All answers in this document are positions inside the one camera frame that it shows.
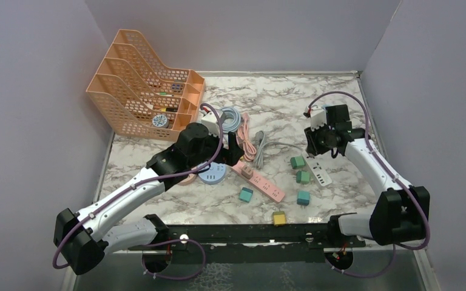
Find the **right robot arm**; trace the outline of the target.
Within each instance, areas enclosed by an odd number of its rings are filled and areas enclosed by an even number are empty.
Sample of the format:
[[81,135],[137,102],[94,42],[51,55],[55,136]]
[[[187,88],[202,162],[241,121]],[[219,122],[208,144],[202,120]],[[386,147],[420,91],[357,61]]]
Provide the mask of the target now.
[[430,194],[423,186],[400,179],[376,149],[368,132],[354,128],[348,106],[308,109],[310,126],[304,130],[309,156],[344,156],[372,188],[377,202],[371,213],[332,216],[326,240],[342,246],[350,236],[371,239],[381,246],[426,239]]

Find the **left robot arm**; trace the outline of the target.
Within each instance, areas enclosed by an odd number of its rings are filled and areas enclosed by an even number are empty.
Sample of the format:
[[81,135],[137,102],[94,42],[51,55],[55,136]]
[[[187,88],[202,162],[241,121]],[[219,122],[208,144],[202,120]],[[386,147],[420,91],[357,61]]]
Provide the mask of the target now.
[[82,275],[96,267],[106,254],[140,244],[140,239],[152,249],[166,243],[166,232],[153,216],[132,225],[117,223],[142,203],[168,191],[191,173],[203,170],[212,162],[234,166],[244,151],[234,132],[228,133],[228,143],[213,136],[208,128],[192,122],[180,132],[175,143],[155,154],[128,183],[110,195],[77,212],[64,209],[56,216],[53,242],[56,251],[53,267],[70,267]]

